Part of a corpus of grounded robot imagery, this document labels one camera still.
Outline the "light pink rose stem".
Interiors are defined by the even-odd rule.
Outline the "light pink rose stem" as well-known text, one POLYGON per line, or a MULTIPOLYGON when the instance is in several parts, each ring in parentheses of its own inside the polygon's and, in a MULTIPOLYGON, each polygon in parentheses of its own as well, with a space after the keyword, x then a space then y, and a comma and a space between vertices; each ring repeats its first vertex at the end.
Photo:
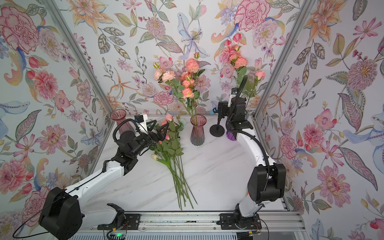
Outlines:
POLYGON ((247 75, 248 80, 245 86, 245 95, 247 99, 253 98, 257 95, 258 84, 265 78, 265 76, 265 71, 251 72, 247 75))

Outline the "coral pink rose spray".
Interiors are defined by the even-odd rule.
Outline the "coral pink rose spray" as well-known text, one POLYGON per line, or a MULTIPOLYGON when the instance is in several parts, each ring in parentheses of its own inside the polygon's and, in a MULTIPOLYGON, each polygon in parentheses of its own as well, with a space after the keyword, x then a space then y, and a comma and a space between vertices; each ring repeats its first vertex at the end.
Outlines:
POLYGON ((187 112, 193 117, 197 114, 200 91, 197 89, 196 81, 189 77, 182 82, 182 85, 184 86, 184 89, 181 91, 182 99, 185 102, 187 112))

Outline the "pale pink peony stem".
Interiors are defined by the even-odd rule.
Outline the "pale pink peony stem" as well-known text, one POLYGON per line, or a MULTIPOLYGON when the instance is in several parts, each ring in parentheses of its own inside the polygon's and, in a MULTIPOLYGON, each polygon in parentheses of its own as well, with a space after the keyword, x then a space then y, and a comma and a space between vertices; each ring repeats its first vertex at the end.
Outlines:
POLYGON ((155 80, 159 84, 164 85, 165 87, 168 87, 173 99, 176 99, 177 102, 179 102, 182 105, 185 112, 188 113, 186 108, 181 103, 181 101, 179 100, 179 97, 178 97, 178 94, 180 93, 178 90, 178 87, 181 83, 181 77, 182 76, 178 79, 175 71, 170 70, 170 69, 166 70, 165 68, 162 68, 160 66, 159 62, 154 63, 154 68, 156 69, 156 71, 154 73, 155 80))

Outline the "coral carnation spray stem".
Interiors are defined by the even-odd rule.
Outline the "coral carnation spray stem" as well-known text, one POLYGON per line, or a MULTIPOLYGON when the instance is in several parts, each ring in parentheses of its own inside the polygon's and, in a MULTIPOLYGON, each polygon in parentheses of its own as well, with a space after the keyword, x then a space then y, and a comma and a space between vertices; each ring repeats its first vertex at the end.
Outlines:
POLYGON ((247 74, 248 60, 242 56, 241 46, 232 44, 225 46, 220 54, 223 68, 220 72, 221 78, 226 78, 222 89, 229 86, 240 87, 243 77, 247 74))

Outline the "coral pink carnation stem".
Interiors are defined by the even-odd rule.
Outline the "coral pink carnation stem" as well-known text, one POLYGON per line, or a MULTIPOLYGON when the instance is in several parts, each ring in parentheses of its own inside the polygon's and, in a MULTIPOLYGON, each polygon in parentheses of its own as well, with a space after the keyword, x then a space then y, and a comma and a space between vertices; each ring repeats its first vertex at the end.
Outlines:
POLYGON ((196 81, 197 89, 200 93, 207 91, 211 86, 210 79, 203 75, 204 69, 200 69, 199 63, 196 58, 189 59, 186 63, 187 71, 182 74, 181 81, 183 82, 186 78, 191 78, 196 81))

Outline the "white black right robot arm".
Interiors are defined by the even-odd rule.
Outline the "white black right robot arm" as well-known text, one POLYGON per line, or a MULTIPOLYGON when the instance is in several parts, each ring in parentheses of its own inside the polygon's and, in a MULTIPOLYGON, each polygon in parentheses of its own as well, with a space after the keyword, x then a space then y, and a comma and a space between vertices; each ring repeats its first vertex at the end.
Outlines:
POLYGON ((243 77, 240 86, 232 89, 229 101, 219 102, 213 110, 218 114, 218 121, 226 119, 225 125, 217 123, 210 127, 214 137, 231 133, 255 165, 247 184, 247 196, 236 205, 233 213, 220 214, 217 224, 222 230, 261 230, 258 212, 284 196, 287 170, 267 154, 252 124, 246 120, 246 99, 241 94, 247 80, 243 77))

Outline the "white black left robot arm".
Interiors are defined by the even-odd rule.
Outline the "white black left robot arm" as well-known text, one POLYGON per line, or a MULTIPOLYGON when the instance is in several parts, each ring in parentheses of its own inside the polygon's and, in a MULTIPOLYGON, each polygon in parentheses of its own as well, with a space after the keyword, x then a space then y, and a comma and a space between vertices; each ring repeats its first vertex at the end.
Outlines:
POLYGON ((110 183, 128 174, 145 150, 166 139, 169 124, 156 127, 144 116, 124 120, 113 131, 117 152, 103 168, 67 188, 56 187, 46 198, 39 225, 58 240, 68 240, 79 230, 108 225, 116 229, 128 223, 125 211, 116 204, 91 211, 86 203, 110 183))

